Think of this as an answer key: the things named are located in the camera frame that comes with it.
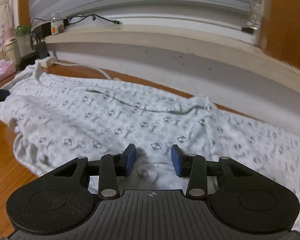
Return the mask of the white patterned pajama garment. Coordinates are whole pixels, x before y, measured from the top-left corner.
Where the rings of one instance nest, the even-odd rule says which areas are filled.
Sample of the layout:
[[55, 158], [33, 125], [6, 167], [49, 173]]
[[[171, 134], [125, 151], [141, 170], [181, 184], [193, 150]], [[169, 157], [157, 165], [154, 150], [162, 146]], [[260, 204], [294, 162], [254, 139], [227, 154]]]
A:
[[[5, 86], [0, 120], [16, 133], [13, 153], [41, 176], [79, 156], [98, 160], [129, 145], [138, 155], [120, 189], [186, 189], [171, 146], [217, 161], [228, 156], [293, 191], [300, 201], [300, 137], [190, 99], [114, 80], [47, 74], [29, 66]], [[300, 213], [294, 224], [300, 231]]]

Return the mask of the pink plastic bag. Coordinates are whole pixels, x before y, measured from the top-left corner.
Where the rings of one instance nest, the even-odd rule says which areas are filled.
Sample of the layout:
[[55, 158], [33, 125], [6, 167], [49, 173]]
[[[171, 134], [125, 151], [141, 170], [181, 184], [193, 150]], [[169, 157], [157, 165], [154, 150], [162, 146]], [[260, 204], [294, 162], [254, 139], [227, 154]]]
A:
[[0, 82], [16, 72], [13, 61], [0, 60]]

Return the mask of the white cream tumbler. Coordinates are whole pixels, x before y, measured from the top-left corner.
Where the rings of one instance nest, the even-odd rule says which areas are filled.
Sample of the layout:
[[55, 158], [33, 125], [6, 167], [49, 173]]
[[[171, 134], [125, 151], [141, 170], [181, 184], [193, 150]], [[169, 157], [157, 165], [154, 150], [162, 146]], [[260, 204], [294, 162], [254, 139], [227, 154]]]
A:
[[6, 61], [13, 61], [15, 66], [19, 64], [21, 56], [16, 37], [4, 41], [4, 58]]

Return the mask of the black flat case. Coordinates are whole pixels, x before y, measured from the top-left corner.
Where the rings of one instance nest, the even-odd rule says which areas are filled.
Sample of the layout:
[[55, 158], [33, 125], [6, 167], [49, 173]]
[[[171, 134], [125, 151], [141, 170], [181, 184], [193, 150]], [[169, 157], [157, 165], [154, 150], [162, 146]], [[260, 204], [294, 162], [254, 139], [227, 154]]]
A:
[[18, 68], [19, 70], [24, 70], [29, 65], [34, 65], [35, 61], [38, 59], [36, 52], [32, 52], [20, 58]]

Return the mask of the white power strip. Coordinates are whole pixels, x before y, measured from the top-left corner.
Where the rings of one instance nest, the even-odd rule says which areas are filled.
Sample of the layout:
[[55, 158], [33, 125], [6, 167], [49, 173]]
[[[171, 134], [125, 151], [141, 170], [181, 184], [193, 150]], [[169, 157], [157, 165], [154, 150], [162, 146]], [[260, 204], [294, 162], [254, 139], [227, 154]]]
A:
[[42, 68], [49, 68], [53, 66], [57, 62], [57, 58], [55, 56], [47, 56], [42, 59], [36, 59], [35, 63]]

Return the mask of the green lid shaker bottle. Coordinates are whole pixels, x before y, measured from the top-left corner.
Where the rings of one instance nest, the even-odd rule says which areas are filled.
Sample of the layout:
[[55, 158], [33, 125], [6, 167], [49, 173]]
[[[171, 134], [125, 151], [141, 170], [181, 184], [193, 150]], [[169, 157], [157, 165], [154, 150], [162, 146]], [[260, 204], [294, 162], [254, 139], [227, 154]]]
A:
[[20, 56], [25, 57], [33, 52], [30, 27], [19, 25], [15, 29], [15, 36], [18, 42]]

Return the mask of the black box on stand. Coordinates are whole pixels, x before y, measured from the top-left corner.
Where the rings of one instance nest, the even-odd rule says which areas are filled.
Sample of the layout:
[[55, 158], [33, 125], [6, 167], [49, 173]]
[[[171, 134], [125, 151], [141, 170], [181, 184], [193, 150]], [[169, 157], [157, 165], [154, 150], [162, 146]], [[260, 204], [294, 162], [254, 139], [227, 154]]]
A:
[[36, 52], [38, 59], [43, 59], [45, 57], [50, 56], [47, 51], [47, 46], [45, 42], [45, 38], [51, 35], [51, 23], [44, 22], [42, 24], [37, 25], [34, 30], [34, 51]]

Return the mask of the small orange label bottle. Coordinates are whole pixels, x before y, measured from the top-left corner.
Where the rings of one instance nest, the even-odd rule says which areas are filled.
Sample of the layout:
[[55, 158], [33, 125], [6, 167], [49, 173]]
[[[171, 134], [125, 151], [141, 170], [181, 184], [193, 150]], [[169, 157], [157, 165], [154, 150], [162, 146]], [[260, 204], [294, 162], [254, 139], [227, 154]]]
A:
[[56, 35], [64, 32], [64, 22], [60, 11], [51, 13], [51, 34]]

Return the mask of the beige window sill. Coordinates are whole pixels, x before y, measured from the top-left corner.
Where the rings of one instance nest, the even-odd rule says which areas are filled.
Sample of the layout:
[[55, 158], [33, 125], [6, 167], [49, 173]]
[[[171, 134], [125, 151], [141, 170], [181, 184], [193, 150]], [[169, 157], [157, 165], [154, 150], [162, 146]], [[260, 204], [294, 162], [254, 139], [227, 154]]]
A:
[[113, 25], [71, 29], [45, 40], [47, 44], [108, 43], [176, 51], [229, 64], [300, 94], [300, 70], [252, 44], [222, 35], [156, 25]]

